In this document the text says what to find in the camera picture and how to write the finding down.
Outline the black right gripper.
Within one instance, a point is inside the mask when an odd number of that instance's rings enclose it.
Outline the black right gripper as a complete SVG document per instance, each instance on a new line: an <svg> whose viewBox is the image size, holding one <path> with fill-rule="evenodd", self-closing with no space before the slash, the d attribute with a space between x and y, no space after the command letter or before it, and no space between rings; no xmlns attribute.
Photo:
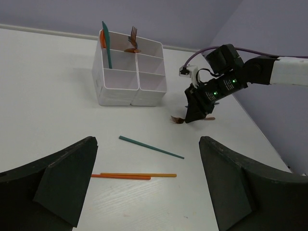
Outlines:
<svg viewBox="0 0 308 231"><path fill-rule="evenodd" d="M238 76L244 63L233 45L218 47L205 60L210 68L199 68L199 86L195 88L191 83L185 90L188 101L185 123L205 119L213 112L214 103L247 87Z"/></svg>

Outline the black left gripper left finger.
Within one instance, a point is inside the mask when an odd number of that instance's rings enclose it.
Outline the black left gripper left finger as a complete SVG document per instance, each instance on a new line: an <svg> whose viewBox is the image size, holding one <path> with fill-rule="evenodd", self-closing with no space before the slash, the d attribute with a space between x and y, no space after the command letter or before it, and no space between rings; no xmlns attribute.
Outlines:
<svg viewBox="0 0 308 231"><path fill-rule="evenodd" d="M0 174L2 231L71 231L84 205L98 144L86 137Z"/></svg>

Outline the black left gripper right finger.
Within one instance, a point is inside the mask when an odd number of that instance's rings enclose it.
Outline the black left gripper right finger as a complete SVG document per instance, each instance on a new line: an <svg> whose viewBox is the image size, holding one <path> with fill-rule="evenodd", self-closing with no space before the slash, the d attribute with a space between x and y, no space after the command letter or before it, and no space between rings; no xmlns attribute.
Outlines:
<svg viewBox="0 0 308 231"><path fill-rule="evenodd" d="M220 231L306 231L308 178L267 166L209 136L200 155Z"/></svg>

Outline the orange fork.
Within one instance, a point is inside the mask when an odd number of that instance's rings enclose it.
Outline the orange fork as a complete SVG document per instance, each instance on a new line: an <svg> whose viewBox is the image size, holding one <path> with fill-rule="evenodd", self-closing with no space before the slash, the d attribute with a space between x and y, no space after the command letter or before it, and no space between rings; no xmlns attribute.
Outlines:
<svg viewBox="0 0 308 231"><path fill-rule="evenodd" d="M215 120L216 118L215 117L206 117L204 118L203 120L205 121L213 121ZM185 119L184 118L181 118L181 117L174 117L174 116L171 116L170 117L170 121L172 123L175 123L175 124L183 124L185 123Z"/></svg>

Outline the brown fork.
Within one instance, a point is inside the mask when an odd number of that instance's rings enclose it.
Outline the brown fork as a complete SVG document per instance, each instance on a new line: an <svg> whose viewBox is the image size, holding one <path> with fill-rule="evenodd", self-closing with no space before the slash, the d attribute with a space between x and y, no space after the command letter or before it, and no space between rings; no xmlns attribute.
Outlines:
<svg viewBox="0 0 308 231"><path fill-rule="evenodd" d="M137 36L137 28L136 27L132 27L132 30L131 30L131 34L130 36L136 40L136 36Z"/></svg>

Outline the teal spoon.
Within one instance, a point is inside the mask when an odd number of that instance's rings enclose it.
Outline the teal spoon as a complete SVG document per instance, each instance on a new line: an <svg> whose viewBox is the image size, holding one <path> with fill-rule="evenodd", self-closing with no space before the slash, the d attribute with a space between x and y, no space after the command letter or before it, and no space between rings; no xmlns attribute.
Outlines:
<svg viewBox="0 0 308 231"><path fill-rule="evenodd" d="M102 26L104 30L104 35L105 35L105 41L106 41L106 51L107 51L107 57L108 57L108 65L109 68L112 69L112 59L111 59L111 52L110 52L110 35L109 35L109 30L104 21L102 21Z"/></svg>

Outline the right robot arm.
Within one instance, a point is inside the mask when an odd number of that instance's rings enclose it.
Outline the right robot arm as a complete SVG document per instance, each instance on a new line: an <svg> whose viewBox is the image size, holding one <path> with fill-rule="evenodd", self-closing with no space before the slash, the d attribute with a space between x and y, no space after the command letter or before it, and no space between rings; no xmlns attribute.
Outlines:
<svg viewBox="0 0 308 231"><path fill-rule="evenodd" d="M200 69L190 65L190 61L205 51L210 53L205 60L210 65L206 71L213 77L202 82ZM232 44L202 49L192 55L180 68L179 75L191 79L185 90L188 101L185 123L205 119L214 110L215 103L235 92L248 87L248 84L260 85L308 85L308 58L306 56L277 56L258 51L246 62L242 60Z"/></svg>

